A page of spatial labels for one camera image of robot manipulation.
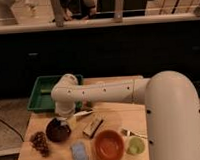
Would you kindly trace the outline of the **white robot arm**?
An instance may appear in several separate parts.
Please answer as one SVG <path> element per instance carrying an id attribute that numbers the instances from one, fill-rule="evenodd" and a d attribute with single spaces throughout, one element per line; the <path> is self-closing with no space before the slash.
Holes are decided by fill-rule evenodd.
<path id="1" fill-rule="evenodd" d="M 168 70 L 151 78 L 79 85 L 65 74 L 51 91 L 55 112 L 72 116 L 78 101 L 145 107 L 150 160 L 200 160 L 200 100 L 192 81 Z"/>

